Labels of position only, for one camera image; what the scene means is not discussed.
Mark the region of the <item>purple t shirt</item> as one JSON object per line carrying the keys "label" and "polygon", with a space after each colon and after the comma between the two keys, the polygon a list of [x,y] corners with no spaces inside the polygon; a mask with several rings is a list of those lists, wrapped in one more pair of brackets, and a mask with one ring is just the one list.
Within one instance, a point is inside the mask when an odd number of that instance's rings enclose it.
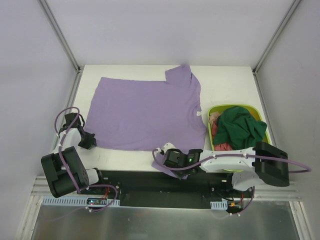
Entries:
{"label": "purple t shirt", "polygon": [[152,151],[166,143],[187,153],[202,149],[207,128],[201,116],[201,84],[190,66],[165,72],[165,80],[100,79],[84,129],[99,148],[116,151],[114,170],[155,170]]}

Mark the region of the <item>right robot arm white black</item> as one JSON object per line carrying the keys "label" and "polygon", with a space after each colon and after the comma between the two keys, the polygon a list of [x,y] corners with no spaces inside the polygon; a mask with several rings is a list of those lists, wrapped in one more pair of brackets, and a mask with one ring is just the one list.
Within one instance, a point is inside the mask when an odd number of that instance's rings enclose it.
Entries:
{"label": "right robot arm white black", "polygon": [[229,151],[190,149],[188,153],[166,143],[159,149],[161,164],[182,179],[191,174],[231,173],[231,181],[225,184],[225,192],[237,197],[251,187],[267,184],[273,187],[290,185],[286,152],[266,143],[254,147]]}

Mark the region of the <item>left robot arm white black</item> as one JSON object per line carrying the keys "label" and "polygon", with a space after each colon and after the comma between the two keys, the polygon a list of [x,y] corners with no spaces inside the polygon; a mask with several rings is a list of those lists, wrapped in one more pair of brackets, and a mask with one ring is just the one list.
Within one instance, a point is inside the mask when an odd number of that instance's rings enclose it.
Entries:
{"label": "left robot arm white black", "polygon": [[95,134],[84,130],[84,119],[75,112],[64,116],[65,124],[58,131],[59,142],[54,150],[41,158],[41,165],[53,197],[60,198],[74,191],[89,188],[99,195],[106,183],[98,168],[85,169],[77,148],[91,150],[97,146]]}

